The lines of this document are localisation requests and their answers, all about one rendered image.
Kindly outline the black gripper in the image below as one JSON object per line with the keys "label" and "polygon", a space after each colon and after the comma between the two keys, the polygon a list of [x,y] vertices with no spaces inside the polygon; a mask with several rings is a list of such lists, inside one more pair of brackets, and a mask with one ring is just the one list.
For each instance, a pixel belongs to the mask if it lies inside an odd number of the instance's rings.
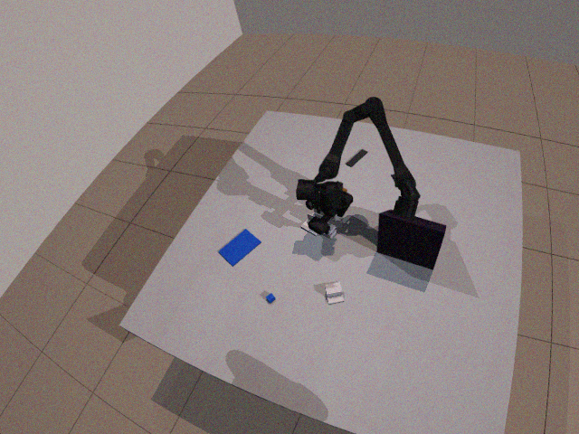
{"label": "black gripper", "polygon": [[338,192],[338,199],[335,203],[323,203],[320,199],[319,202],[322,204],[321,211],[325,214],[321,219],[314,216],[309,222],[308,227],[314,232],[323,235],[324,233],[328,235],[330,226],[327,222],[336,215],[342,217],[346,212],[347,208],[353,202],[353,196],[345,191]]}

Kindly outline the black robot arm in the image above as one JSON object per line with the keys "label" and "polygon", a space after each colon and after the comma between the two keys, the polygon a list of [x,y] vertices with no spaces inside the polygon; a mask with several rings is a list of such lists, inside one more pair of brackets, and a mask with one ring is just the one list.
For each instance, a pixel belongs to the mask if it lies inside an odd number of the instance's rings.
{"label": "black robot arm", "polygon": [[328,204],[337,201],[338,192],[342,192],[343,183],[339,181],[318,183],[324,182],[327,179],[333,179],[337,176],[341,156],[353,124],[356,121],[368,117],[372,119],[384,143],[384,147],[394,168],[394,175],[391,176],[395,181],[395,186],[401,191],[401,196],[398,196],[399,200],[396,201],[394,205],[393,215],[413,221],[415,219],[414,215],[419,203],[420,194],[415,188],[416,181],[405,165],[392,132],[388,127],[383,102],[377,97],[369,97],[365,103],[344,113],[334,143],[324,158],[317,176],[314,180],[298,180],[296,190],[297,199],[307,200],[307,208],[310,210],[317,209],[318,213],[321,212],[322,208],[322,204],[319,202],[320,199],[323,203]]}

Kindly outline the blue flat rectangular plate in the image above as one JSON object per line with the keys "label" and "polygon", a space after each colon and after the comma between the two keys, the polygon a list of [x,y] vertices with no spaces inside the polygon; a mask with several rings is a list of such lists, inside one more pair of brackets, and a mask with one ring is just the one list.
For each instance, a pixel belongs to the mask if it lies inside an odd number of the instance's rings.
{"label": "blue flat rectangular plate", "polygon": [[245,258],[246,255],[260,243],[261,241],[245,229],[235,239],[218,251],[232,266],[234,266],[243,257]]}

